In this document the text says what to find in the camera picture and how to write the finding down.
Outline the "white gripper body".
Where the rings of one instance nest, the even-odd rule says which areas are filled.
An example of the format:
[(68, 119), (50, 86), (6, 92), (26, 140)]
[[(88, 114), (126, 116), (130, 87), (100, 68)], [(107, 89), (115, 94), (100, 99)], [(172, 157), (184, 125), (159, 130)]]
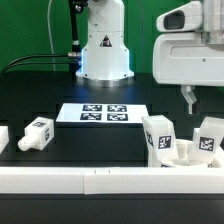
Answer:
[(160, 15), (156, 26), (158, 83), (224, 86), (224, 0), (191, 0)]

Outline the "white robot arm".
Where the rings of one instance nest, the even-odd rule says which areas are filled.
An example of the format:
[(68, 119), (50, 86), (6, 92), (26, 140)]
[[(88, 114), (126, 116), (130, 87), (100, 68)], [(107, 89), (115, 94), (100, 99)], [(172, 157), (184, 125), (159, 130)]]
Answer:
[[(77, 79), (105, 87), (131, 80), (122, 0), (90, 0), (88, 8), (88, 41)], [(191, 0), (160, 15), (156, 26), (162, 33), (152, 60), (158, 83), (179, 85), (189, 106), (196, 102), (196, 86), (224, 87), (224, 0)]]

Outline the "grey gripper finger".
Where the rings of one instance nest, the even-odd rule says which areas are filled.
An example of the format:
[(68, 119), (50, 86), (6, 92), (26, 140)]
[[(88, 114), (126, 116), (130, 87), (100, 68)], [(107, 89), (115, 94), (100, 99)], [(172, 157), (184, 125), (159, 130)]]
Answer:
[(188, 104), (188, 113), (190, 115), (197, 114), (199, 111), (199, 101), (194, 94), (194, 86), (182, 85), (181, 93)]

